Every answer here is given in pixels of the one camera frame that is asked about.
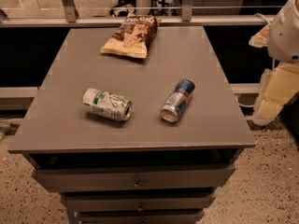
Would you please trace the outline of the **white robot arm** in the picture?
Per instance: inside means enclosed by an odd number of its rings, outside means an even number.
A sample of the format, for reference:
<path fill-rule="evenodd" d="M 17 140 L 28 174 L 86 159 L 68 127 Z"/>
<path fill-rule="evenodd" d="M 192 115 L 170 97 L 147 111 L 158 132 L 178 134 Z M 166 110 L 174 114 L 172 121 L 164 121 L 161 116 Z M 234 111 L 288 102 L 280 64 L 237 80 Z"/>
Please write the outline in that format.
<path fill-rule="evenodd" d="M 278 66 L 264 70 L 253 107 L 253 122 L 267 125 L 299 92 L 299 0 L 288 0 L 249 45 L 267 47 L 268 55 L 278 62 Z"/>

